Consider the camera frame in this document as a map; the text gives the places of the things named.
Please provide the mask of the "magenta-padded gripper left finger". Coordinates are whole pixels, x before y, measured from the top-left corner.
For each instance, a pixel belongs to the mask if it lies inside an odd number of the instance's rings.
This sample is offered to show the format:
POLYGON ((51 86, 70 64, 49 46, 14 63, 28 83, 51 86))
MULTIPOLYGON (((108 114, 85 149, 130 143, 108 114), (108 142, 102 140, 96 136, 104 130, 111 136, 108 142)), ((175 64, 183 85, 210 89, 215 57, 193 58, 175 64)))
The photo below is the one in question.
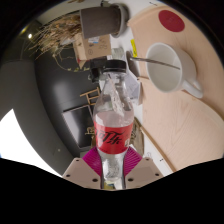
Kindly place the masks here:
POLYGON ((101 189, 102 162, 97 148, 93 147, 82 158, 74 158, 63 178, 84 188, 101 189))

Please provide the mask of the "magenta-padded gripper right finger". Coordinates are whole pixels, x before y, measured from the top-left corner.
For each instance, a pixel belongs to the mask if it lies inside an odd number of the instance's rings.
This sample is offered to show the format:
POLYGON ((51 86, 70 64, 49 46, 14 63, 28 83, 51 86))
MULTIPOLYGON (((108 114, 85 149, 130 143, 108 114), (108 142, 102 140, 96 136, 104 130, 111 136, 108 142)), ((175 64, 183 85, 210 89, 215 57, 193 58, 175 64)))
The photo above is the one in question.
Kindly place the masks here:
POLYGON ((132 147, 124 157, 123 174, 127 189, 140 188, 163 177, 151 158, 143 158, 132 147))

